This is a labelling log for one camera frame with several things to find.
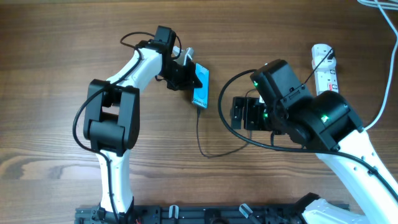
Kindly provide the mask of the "blue screen smartphone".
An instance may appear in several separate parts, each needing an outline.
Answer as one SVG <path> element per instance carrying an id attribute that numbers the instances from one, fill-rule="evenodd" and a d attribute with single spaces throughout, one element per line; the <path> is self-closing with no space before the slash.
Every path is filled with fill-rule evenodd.
<path id="1" fill-rule="evenodd" d="M 195 88 L 193 90 L 192 103 L 203 109 L 207 109 L 210 72 L 207 68 L 197 63 L 195 68 L 195 74 L 197 75 L 199 81 L 201 81 L 202 87 Z"/>

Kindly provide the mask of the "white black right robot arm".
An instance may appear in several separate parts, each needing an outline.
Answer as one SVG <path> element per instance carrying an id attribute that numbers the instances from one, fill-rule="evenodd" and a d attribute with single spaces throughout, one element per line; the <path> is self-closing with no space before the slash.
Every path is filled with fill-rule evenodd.
<path id="1" fill-rule="evenodd" d="M 249 70 L 264 104 L 254 113 L 259 130 L 287 134 L 298 153 L 315 154 L 341 180 L 362 215 L 308 194 L 296 205 L 300 223 L 396 223 L 397 181 L 374 150 L 362 121 L 334 91 L 313 96 L 281 59 Z"/>

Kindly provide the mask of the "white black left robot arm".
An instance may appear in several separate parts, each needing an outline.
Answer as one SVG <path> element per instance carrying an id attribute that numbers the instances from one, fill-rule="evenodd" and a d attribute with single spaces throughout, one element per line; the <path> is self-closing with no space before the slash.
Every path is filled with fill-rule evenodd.
<path id="1" fill-rule="evenodd" d="M 129 180 L 129 156 L 140 130 L 140 95 L 151 80 L 166 81 L 173 91 L 192 92 L 192 102 L 208 107 L 210 72 L 193 62 L 192 48 L 183 49 L 176 32 L 158 26 L 149 40 L 133 46 L 132 59 L 107 80 L 94 79 L 86 101 L 76 113 L 84 116 L 83 135 L 96 154 L 101 171 L 101 223 L 134 222 L 134 194 Z"/>

